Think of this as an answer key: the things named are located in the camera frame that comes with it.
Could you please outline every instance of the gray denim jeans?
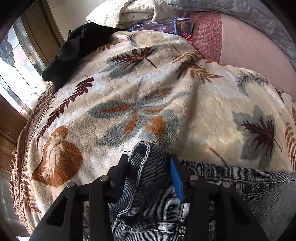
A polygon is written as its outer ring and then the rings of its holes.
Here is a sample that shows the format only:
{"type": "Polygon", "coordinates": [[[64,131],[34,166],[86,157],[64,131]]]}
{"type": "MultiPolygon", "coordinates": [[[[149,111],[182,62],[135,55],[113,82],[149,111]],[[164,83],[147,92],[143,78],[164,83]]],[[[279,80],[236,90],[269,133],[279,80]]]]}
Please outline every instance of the gray denim jeans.
{"type": "MultiPolygon", "coordinates": [[[[123,196],[116,204],[109,204],[114,240],[183,240],[190,204],[176,197],[168,155],[161,147],[144,141],[133,149],[123,196]]],[[[296,212],[296,175],[196,161],[179,159],[192,174],[210,183],[231,183],[269,240],[281,236],[296,212]]],[[[214,203],[210,202],[209,209],[214,215],[214,203]]],[[[213,239],[214,222],[210,222],[208,240],[213,239]]]]}

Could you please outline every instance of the stained glass window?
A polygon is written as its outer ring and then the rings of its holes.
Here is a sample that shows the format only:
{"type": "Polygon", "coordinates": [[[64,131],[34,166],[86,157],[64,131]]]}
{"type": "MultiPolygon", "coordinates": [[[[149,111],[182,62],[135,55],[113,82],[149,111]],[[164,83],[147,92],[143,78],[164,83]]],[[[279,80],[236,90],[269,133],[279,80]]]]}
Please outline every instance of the stained glass window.
{"type": "Polygon", "coordinates": [[[28,118],[48,83],[41,76],[45,65],[20,18],[0,44],[0,57],[0,94],[28,118]]]}

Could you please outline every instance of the silver rivet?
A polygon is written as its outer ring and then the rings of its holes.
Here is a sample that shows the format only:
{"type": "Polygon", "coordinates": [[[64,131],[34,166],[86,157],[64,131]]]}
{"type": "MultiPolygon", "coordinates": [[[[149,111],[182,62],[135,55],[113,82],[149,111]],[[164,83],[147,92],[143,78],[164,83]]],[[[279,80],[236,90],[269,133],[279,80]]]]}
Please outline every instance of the silver rivet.
{"type": "Polygon", "coordinates": [[[223,182],[222,185],[225,188],[229,188],[230,187],[230,183],[229,182],[223,182]]]}
{"type": "Polygon", "coordinates": [[[74,187],[75,185],[76,185],[75,182],[68,182],[68,183],[67,183],[67,188],[72,188],[72,187],[74,187]]]}
{"type": "Polygon", "coordinates": [[[191,181],[197,181],[198,180],[197,175],[191,175],[189,178],[190,178],[191,181]]]}
{"type": "Polygon", "coordinates": [[[107,175],[100,176],[101,181],[107,181],[109,177],[107,175]]]}

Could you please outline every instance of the pink mattress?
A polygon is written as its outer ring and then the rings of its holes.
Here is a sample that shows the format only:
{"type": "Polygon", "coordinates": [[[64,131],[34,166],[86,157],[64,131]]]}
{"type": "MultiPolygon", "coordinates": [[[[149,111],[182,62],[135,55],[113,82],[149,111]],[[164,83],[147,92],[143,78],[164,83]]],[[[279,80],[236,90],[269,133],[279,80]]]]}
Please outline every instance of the pink mattress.
{"type": "Polygon", "coordinates": [[[264,75],[296,99],[296,71],[280,48],[245,22],[217,12],[192,12],[193,45],[206,59],[264,75]]]}

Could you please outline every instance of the gray quilt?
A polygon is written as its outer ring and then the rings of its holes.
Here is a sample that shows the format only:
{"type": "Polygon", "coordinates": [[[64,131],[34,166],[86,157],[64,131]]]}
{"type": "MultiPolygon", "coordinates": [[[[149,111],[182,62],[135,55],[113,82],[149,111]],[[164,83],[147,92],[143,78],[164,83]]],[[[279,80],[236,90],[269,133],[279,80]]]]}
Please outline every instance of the gray quilt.
{"type": "Polygon", "coordinates": [[[172,8],[215,11],[235,16],[271,38],[296,70],[296,46],[278,18],[259,0],[167,0],[172,8]]]}

